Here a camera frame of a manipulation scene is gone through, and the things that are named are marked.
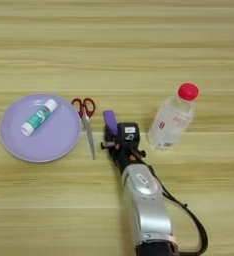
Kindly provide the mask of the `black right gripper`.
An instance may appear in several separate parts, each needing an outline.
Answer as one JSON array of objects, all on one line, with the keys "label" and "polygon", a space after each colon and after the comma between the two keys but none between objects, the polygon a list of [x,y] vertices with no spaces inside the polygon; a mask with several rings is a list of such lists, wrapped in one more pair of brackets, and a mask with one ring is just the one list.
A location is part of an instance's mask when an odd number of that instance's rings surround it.
[{"label": "black right gripper", "polygon": [[119,172],[123,173],[127,166],[142,163],[143,158],[146,157],[146,152],[144,150],[140,151],[137,147],[123,146],[120,143],[114,143],[117,136],[118,127],[110,128],[109,126],[105,126],[104,139],[106,142],[101,143],[101,149],[108,151],[109,158],[119,169]]}]

